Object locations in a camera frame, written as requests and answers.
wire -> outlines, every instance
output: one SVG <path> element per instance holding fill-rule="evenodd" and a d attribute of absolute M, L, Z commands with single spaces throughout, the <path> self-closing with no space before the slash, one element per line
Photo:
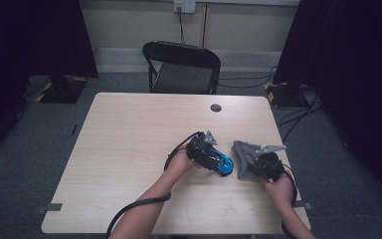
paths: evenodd
<path fill-rule="evenodd" d="M 166 162 L 165 162 L 165 165 L 164 165 L 164 168 L 163 168 L 164 171 L 166 171 L 167 167 L 169 166 L 170 161 L 172 160 L 172 158 L 176 154 L 176 152 L 179 150 L 179 148 L 186 141 L 188 141 L 191 137 L 197 135 L 198 133 L 199 132 L 197 131 L 197 132 L 194 132 L 193 134 L 189 135 L 187 138 L 185 138 L 181 143 L 179 143 L 172 150 L 172 152 L 168 155 L 168 157 L 166 159 Z M 172 194 L 169 192 L 167 195 L 165 195 L 163 197 L 145 198 L 145 199 L 141 199 L 139 201 L 134 201 L 134 202 L 129 203 L 128 205 L 124 206 L 122 209 L 120 209 L 120 211 L 118 211 L 116 213 L 116 215 L 110 221 L 109 226 L 107 227 L 107 230 L 106 230 L 105 238 L 109 238 L 109 236 L 111 234 L 111 231 L 112 231 L 112 228 L 113 228 L 114 224 L 116 223 L 116 221 L 120 218 L 120 216 L 122 216 L 123 213 L 125 213 L 129 209 L 132 209 L 132 208 L 137 207 L 137 206 L 145 205 L 145 204 L 168 201 L 170 199 L 171 195 Z"/>
<path fill-rule="evenodd" d="M 182 8 L 176 7 L 176 10 L 178 11 L 179 25 L 181 25 L 181 43 L 185 45 L 184 30 L 182 29 Z"/>
<path fill-rule="evenodd" d="M 300 122 L 300 120 L 302 120 L 302 118 L 304 118 L 305 116 L 311 114 L 309 112 L 309 110 L 311 110 L 312 106 L 314 106 L 314 103 L 315 103 L 315 100 L 317 100 L 317 97 L 318 97 L 318 94 L 315 94 L 315 97 L 314 99 L 312 100 L 311 104 L 309 105 L 309 107 L 306 109 L 306 111 L 299 117 L 297 118 L 294 118 L 292 120 L 296 120 L 296 122 L 292 125 L 292 127 L 287 131 L 287 133 L 285 134 L 284 138 L 282 139 L 282 142 L 285 142 L 287 140 L 287 137 L 289 136 L 290 132 L 296 127 L 296 125 Z M 278 127 L 281 126 L 281 125 L 284 125 L 285 123 L 287 122 L 283 122 L 283 123 L 280 123 L 278 124 Z"/>
<path fill-rule="evenodd" d="M 31 92 L 31 93 L 26 93 L 26 95 L 24 95 L 23 98 L 30 97 L 31 95 L 33 95 L 34 93 L 36 93 L 39 89 L 42 89 L 42 88 L 45 86 L 45 84 L 48 82 L 48 80 L 49 80 L 49 76 L 48 76 L 48 78 L 46 79 L 46 81 L 42 84 L 42 86 L 40 86 L 38 89 L 34 90 L 34 91 Z"/>
<path fill-rule="evenodd" d="M 223 79 L 219 79 L 219 80 L 222 80 L 222 81 L 227 81 L 227 80 L 255 80 L 255 79 L 268 78 L 267 80 L 263 81 L 262 83 L 259 83 L 259 84 L 256 84 L 256 85 L 243 86 L 243 87 L 235 87 L 235 86 L 228 86 L 228 85 L 219 84 L 218 86 L 226 87 L 226 88 L 255 88 L 255 87 L 259 87 L 259 86 L 262 86 L 263 84 L 267 83 L 272 78 L 272 76 L 275 75 L 275 73 L 273 73 L 273 69 L 276 68 L 276 67 L 277 66 L 271 67 L 270 74 L 267 75 L 267 76 L 264 76 L 264 77 L 257 77 L 257 78 L 252 78 L 252 77 L 247 77 L 247 78 L 223 78 Z"/>

hand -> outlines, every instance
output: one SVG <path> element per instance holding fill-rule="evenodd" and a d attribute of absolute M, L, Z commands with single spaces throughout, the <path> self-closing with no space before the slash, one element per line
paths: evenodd
<path fill-rule="evenodd" d="M 179 148 L 179 150 L 172 157 L 166 172 L 172 172 L 175 174 L 183 175 L 193 167 L 198 167 L 199 164 L 190 160 L 187 155 L 185 147 Z"/>
<path fill-rule="evenodd" d="M 269 182 L 266 179 L 262 179 L 262 185 L 265 188 L 269 198 L 277 205 L 289 205 L 292 203 L 293 187 L 292 182 L 285 173 L 275 182 Z"/>

forearm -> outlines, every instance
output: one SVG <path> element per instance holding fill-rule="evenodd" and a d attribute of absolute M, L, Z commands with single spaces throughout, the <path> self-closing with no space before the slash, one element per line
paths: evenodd
<path fill-rule="evenodd" d="M 172 189 L 180 175 L 164 172 L 137 200 L 163 197 Z M 150 203 L 130 209 L 119 219 L 110 238 L 148 238 L 156 224 L 164 203 Z"/>
<path fill-rule="evenodd" d="M 277 204 L 279 214 L 287 231 L 298 239 L 315 239 L 290 204 Z"/>

gray object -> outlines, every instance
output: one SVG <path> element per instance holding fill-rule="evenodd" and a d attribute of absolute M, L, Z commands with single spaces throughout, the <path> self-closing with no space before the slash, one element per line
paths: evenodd
<path fill-rule="evenodd" d="M 249 163 L 254 164 L 255 160 L 258 158 L 261 147 L 256 144 L 250 144 L 247 142 L 235 140 L 232 146 L 232 152 L 238 159 L 238 179 L 244 181 L 258 181 L 259 178 L 250 171 L 248 165 Z"/>

black cable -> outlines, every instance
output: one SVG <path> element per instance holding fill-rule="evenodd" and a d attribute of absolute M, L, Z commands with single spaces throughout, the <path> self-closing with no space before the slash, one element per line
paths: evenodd
<path fill-rule="evenodd" d="M 322 109 L 322 105 L 320 105 L 317 109 L 312 110 L 312 111 L 309 112 L 307 115 L 310 115 L 310 114 L 312 114 L 312 113 L 314 113 L 314 112 L 317 112 L 317 111 L 320 110 L 320 109 Z M 288 123 L 288 122 L 292 122 L 292 121 L 294 121 L 294 120 L 297 120 L 297 119 L 300 118 L 300 117 L 305 117 L 305 116 L 302 114 L 302 115 L 299 116 L 299 117 L 295 117 L 295 118 L 292 118 L 292 119 L 288 119 L 288 120 L 286 120 L 286 121 L 284 121 L 284 122 L 279 123 L 279 124 L 278 124 L 278 127 L 280 127 L 280 126 L 282 126 L 282 125 L 284 125 L 284 124 L 286 124 L 286 123 Z"/>
<path fill-rule="evenodd" d="M 34 90 L 34 91 L 31 92 L 31 93 L 26 93 L 26 95 L 24 95 L 23 98 L 30 97 L 31 95 L 33 95 L 34 93 L 36 93 L 39 89 L 42 89 L 42 88 L 46 85 L 46 83 L 48 82 L 48 80 L 49 80 L 49 76 L 48 76 L 48 78 L 46 79 L 46 81 L 45 81 L 45 82 L 44 82 L 38 89 Z"/>
<path fill-rule="evenodd" d="M 179 16 L 179 25 L 181 25 L 181 43 L 185 45 L 184 30 L 182 29 L 182 8 L 176 7 Z"/>
<path fill-rule="evenodd" d="M 277 125 L 281 124 L 281 122 L 289 117 L 290 115 L 293 115 L 293 114 L 296 114 L 296 113 L 300 113 L 300 112 L 303 112 L 303 109 L 298 109 L 298 110 L 294 110 L 293 112 L 289 113 L 289 114 L 286 114 L 284 115 L 283 117 L 281 117 L 281 119 L 276 123 Z"/>
<path fill-rule="evenodd" d="M 312 100 L 311 104 L 309 105 L 309 107 L 306 109 L 306 111 L 299 117 L 296 118 L 296 122 L 293 124 L 293 126 L 290 128 L 290 130 L 287 131 L 287 133 L 285 134 L 284 138 L 282 139 L 282 142 L 285 142 L 287 140 L 287 136 L 290 134 L 290 132 L 296 127 L 296 125 L 300 122 L 300 120 L 302 120 L 302 118 L 304 118 L 305 116 L 309 115 L 310 112 L 309 110 L 311 110 L 312 106 L 314 106 L 314 103 L 315 103 L 315 100 L 317 99 L 318 97 L 318 94 L 315 94 L 315 97 L 314 99 Z"/>
<path fill-rule="evenodd" d="M 191 137 L 197 135 L 199 132 L 194 132 L 193 134 L 189 135 L 187 138 L 185 138 L 185 140 L 183 140 L 181 143 L 179 143 L 173 150 L 172 152 L 168 155 L 167 159 L 166 159 L 166 162 L 165 162 L 165 165 L 164 165 L 164 168 L 163 168 L 163 171 L 165 171 L 167 169 L 167 167 L 169 166 L 169 163 L 170 161 L 172 160 L 173 156 L 176 154 L 176 152 L 179 150 L 179 148 L 186 142 L 188 141 Z M 141 199 L 139 201 L 135 201 L 135 202 L 132 202 L 132 203 L 129 203 L 128 205 L 124 206 L 122 209 L 120 209 L 119 212 L 116 213 L 116 215 L 113 217 L 113 219 L 110 221 L 110 224 L 109 226 L 107 227 L 107 230 L 106 230 L 106 237 L 105 238 L 109 238 L 110 234 L 111 234 L 111 231 L 113 229 L 113 226 L 114 224 L 116 223 L 116 221 L 122 216 L 123 213 L 125 213 L 126 211 L 128 211 L 129 209 L 132 209 L 134 207 L 137 207 L 137 206 L 141 206 L 141 205 L 145 205 L 145 204 L 150 204 L 150 203 L 157 203 L 157 202 L 164 202 L 164 201 L 168 201 L 171 197 L 171 193 L 169 192 L 166 196 L 163 196 L 163 197 L 152 197 L 152 198 L 146 198 L 146 199 Z"/>
<path fill-rule="evenodd" d="M 260 83 L 260 84 L 256 84 L 256 85 L 253 85 L 253 86 L 245 86 L 245 87 L 235 87 L 235 86 L 227 86 L 227 85 L 221 85 L 219 84 L 218 86 L 220 87 L 226 87 L 226 88 L 254 88 L 254 87 L 259 87 L 259 86 L 262 86 L 263 84 L 265 84 L 266 82 L 268 82 L 272 76 L 275 75 L 275 73 L 273 73 L 273 69 L 276 68 L 277 66 L 274 66 L 274 67 L 271 67 L 271 70 L 270 70 L 270 74 L 268 76 L 264 76 L 264 77 L 257 77 L 257 78 L 253 78 L 253 77 L 247 77 L 247 78 L 220 78 L 219 80 L 221 81 L 226 81 L 226 80 L 254 80 L 254 79 L 264 79 L 264 78 L 268 78 L 266 81 Z"/>
<path fill-rule="evenodd" d="M 222 84 L 219 84 L 218 86 L 219 87 L 226 87 L 226 88 L 254 88 L 254 87 L 259 87 L 259 86 L 262 86 L 263 84 L 265 84 L 266 82 L 268 82 L 272 76 L 274 76 L 275 74 L 271 74 L 271 75 L 268 75 L 268 76 L 265 76 L 265 77 L 261 77 L 261 78 L 249 78 L 249 79 L 263 79 L 263 78 L 268 78 L 266 81 L 263 81 L 262 83 L 259 83 L 259 84 L 256 84 L 256 85 L 252 85 L 252 86 L 244 86 L 244 87 L 235 87 L 235 86 L 227 86 L 227 85 L 222 85 Z"/>

